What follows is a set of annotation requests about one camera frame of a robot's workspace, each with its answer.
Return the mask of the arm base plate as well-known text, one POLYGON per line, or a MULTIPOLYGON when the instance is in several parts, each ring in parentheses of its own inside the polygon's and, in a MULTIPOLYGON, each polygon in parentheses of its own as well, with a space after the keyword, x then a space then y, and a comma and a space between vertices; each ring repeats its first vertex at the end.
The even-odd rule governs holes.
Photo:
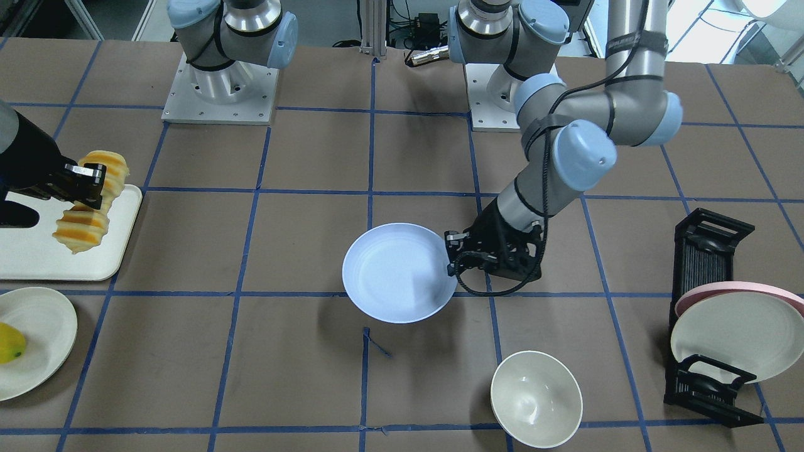
POLYGON ((476 132, 519 132, 513 104, 521 81, 501 64, 465 64, 466 92, 472 129, 476 132))
POLYGON ((268 126, 279 74, 276 68, 242 61, 206 72, 181 55, 161 119, 174 124, 268 126))

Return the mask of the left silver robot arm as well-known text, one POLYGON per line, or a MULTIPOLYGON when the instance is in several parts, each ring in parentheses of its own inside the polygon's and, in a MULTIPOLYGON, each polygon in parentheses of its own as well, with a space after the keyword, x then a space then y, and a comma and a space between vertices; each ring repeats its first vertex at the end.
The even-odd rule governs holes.
POLYGON ((526 167, 463 232, 446 232, 446 271, 540 278, 546 228, 599 183, 616 146, 658 146, 677 134, 680 98, 665 89, 667 1, 609 3, 606 75, 570 89, 552 72, 570 20, 552 1, 462 1, 451 8, 457 63, 493 63, 519 85, 510 101, 526 167))

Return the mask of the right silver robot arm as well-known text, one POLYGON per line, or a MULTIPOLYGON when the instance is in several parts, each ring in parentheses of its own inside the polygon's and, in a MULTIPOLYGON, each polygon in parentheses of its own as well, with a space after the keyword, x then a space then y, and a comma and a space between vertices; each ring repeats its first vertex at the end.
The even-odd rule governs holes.
MULTIPOLYGON (((298 44, 298 18, 278 1, 170 1, 166 10, 187 63, 199 75, 224 74, 237 63, 286 68, 298 44)), ((102 188, 113 175, 109 158, 78 163, 63 156, 50 135, 2 103, 4 228, 38 222, 35 210, 8 200, 8 193, 98 209, 111 200, 102 188)))

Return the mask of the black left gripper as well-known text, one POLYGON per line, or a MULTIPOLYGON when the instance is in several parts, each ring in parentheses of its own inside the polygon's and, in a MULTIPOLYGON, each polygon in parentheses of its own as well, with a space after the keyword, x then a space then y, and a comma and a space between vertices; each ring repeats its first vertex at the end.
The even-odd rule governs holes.
POLYGON ((496 202, 482 210, 464 232, 444 232, 446 249, 462 254, 446 266, 450 277, 468 269, 482 269, 486 274, 515 281, 536 281, 542 277, 543 227, 538 223, 529 232, 506 223, 496 202))

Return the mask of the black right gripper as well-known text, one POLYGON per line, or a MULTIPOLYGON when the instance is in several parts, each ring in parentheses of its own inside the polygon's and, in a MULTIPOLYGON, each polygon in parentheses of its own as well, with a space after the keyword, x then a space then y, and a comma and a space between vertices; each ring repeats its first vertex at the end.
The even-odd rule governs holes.
POLYGON ((106 166, 77 165, 63 156, 53 138, 15 110, 2 111, 2 186, 40 198, 82 204, 100 210, 103 189, 76 190, 77 186, 103 186, 106 166))

